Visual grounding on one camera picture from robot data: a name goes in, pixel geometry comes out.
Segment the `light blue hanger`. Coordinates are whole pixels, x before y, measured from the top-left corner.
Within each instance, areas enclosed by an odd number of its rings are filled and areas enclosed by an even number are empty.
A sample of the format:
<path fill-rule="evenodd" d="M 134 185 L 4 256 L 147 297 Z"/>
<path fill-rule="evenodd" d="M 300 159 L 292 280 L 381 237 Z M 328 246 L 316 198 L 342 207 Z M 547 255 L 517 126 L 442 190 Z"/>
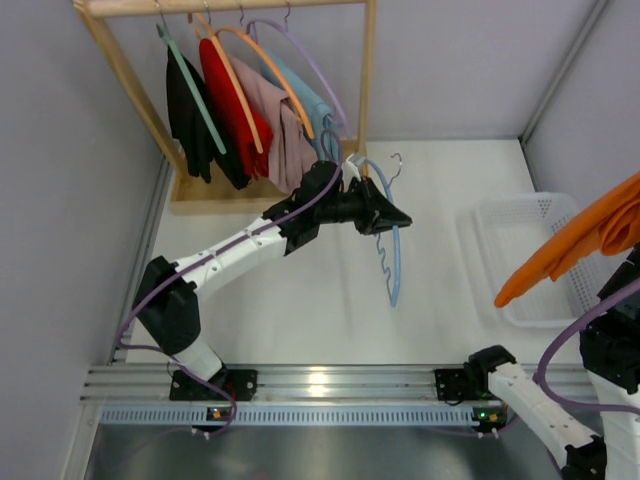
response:
<path fill-rule="evenodd" d="M 381 182 L 386 199 L 392 205 L 394 205 L 395 202 L 394 202 L 394 197 L 392 192 L 392 185 L 394 180 L 401 175 L 402 167 L 403 167 L 403 158 L 399 152 L 392 154 L 391 157 L 397 160 L 398 167 L 395 174 L 392 175 L 390 178 L 387 178 L 385 176 L 381 167 L 373 160 L 366 158 L 365 164 L 373 168 L 374 172 L 377 174 L 378 179 Z M 376 251 L 377 251 L 377 254 L 379 255 L 380 267 L 384 275 L 389 304 L 392 308 L 395 308 L 397 306 L 398 298 L 401 290 L 401 273 L 402 273 L 401 241 L 400 241 L 400 233 L 399 233 L 398 227 L 392 228 L 391 238 L 392 238 L 393 249 L 392 249 L 392 253 L 389 254 L 387 252 L 387 249 L 383 245 L 382 235 L 380 233 L 375 235 Z"/>

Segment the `orange trousers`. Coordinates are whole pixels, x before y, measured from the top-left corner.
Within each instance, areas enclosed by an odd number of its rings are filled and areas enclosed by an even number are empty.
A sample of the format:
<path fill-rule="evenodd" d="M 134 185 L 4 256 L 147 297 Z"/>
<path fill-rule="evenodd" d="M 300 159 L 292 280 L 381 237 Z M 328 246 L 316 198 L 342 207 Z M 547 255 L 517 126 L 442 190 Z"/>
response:
<path fill-rule="evenodd" d="M 639 175 L 634 174 L 562 227 L 505 282 L 494 306 L 503 308 L 544 279 L 557 280 L 598 251 L 614 256 L 639 242 Z"/>

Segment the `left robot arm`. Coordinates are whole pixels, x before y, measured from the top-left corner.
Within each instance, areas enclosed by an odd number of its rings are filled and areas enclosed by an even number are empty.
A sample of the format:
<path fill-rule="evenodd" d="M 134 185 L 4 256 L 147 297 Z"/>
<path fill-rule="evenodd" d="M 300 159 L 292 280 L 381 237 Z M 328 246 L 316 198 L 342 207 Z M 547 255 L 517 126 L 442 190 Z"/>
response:
<path fill-rule="evenodd" d="M 202 334 L 201 302 L 264 262 L 307 245 L 321 226 L 341 223 L 373 236 L 396 233 L 412 219 L 351 161 L 319 161 L 290 196 L 229 239 L 179 260 L 151 260 L 130 317 L 150 334 L 153 350 L 177 363 L 194 383 L 220 394 L 227 368 Z"/>

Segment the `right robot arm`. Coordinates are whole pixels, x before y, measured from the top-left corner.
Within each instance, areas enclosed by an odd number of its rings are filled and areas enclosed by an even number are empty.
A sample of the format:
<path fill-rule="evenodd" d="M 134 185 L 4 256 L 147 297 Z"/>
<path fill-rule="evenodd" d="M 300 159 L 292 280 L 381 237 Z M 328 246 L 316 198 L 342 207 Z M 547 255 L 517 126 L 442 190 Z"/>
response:
<path fill-rule="evenodd" d="M 505 402 L 537 436 L 563 479 L 639 476 L 639 250 L 633 248 L 600 290 L 599 303 L 543 352 L 529 376 L 496 345 L 468 357 L 463 368 L 477 392 Z M 552 357 L 573 336 L 596 402 L 554 392 Z"/>

